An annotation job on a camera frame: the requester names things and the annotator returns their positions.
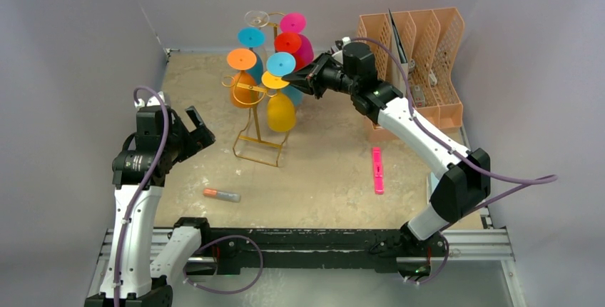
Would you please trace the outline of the light blue wine glass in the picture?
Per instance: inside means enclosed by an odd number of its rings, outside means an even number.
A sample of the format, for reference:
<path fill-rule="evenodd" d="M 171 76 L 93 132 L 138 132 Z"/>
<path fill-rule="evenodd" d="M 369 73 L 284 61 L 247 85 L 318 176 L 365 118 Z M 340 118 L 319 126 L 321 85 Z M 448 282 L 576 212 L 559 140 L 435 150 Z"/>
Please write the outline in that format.
<path fill-rule="evenodd" d="M 266 70 L 273 76 L 281 78 L 286 74 L 294 72 L 296 64 L 297 62 L 292 54 L 289 54 L 288 52 L 276 52 L 268 57 Z M 280 91 L 284 93 L 292 101 L 294 107 L 297 108 L 303 100 L 303 94 L 288 82 L 282 82 L 281 85 Z"/>

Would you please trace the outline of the yellow wine glass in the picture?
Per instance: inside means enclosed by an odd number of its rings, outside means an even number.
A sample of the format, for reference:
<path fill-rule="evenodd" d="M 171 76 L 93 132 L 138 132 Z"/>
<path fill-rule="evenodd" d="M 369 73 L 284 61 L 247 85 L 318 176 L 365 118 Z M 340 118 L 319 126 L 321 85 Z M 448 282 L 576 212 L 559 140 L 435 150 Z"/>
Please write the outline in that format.
<path fill-rule="evenodd" d="M 268 100 L 267 118 L 268 126 L 275 132 L 289 132 L 296 125 L 295 107 L 291 99 L 282 90 L 289 86 L 280 76 L 266 71 L 261 76 L 262 84 L 276 93 Z"/>

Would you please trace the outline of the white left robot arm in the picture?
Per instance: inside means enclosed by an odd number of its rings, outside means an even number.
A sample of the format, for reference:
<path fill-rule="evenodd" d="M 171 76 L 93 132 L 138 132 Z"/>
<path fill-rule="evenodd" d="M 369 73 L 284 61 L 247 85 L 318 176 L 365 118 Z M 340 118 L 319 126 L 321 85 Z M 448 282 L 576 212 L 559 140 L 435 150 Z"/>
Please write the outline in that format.
<path fill-rule="evenodd" d="M 185 112 L 195 128 L 189 131 L 172 109 L 140 108 L 136 131 L 127 137 L 112 162 L 116 201 L 111 252 L 99 292 L 85 306 L 171 306 L 174 284 L 189 255 L 204 256 L 213 246 L 206 218 L 181 217 L 171 239 L 151 256 L 153 223 L 166 182 L 175 164 L 215 142 L 194 106 Z"/>

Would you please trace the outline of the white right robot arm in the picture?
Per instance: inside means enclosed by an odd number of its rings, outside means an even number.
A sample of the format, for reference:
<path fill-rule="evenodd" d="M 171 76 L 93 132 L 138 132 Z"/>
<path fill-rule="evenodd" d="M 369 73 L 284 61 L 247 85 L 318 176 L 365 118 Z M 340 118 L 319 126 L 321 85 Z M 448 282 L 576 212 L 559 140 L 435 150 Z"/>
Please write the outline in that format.
<path fill-rule="evenodd" d="M 438 178 L 427 207 L 401 228 L 400 244 L 406 253 L 417 255 L 426 249 L 430 236 L 458 222 L 489 196 L 489 155 L 481 149 L 470 151 L 413 111 L 399 89 L 379 78 L 367 44 L 345 45 L 340 61 L 321 54 L 283 79 L 317 99 L 328 89 L 348 94 L 358 112 L 404 141 Z"/>

